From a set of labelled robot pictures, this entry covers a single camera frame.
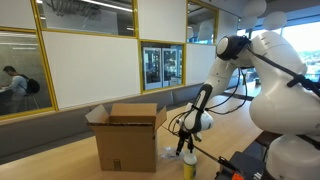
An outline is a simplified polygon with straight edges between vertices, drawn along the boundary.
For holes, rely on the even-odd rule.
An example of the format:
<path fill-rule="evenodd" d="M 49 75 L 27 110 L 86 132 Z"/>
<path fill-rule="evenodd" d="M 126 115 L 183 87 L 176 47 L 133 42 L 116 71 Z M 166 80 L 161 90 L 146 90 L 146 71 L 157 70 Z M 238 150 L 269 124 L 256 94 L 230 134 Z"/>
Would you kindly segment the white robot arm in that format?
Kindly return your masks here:
<path fill-rule="evenodd" d="M 307 79 L 306 64 L 282 36 L 266 31 L 252 39 L 228 35 L 196 100 L 186 106 L 180 130 L 198 134 L 213 126 L 208 101 L 224 92 L 237 68 L 253 67 L 261 90 L 250 104 L 253 123 L 278 133 L 269 146 L 266 171 L 274 180 L 320 180 L 319 86 Z"/>

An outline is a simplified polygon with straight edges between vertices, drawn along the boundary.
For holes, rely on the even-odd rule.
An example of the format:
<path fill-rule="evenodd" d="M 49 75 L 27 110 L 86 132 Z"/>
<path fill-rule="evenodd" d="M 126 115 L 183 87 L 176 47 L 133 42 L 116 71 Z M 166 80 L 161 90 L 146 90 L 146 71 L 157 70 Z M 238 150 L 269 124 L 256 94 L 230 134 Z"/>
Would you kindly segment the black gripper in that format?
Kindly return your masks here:
<path fill-rule="evenodd" d="M 177 145 L 177 149 L 176 149 L 177 156 L 180 155 L 185 141 L 188 140 L 190 137 L 190 133 L 180 129 L 178 132 L 178 136 L 179 136 L 179 141 L 178 141 L 178 145 Z"/>

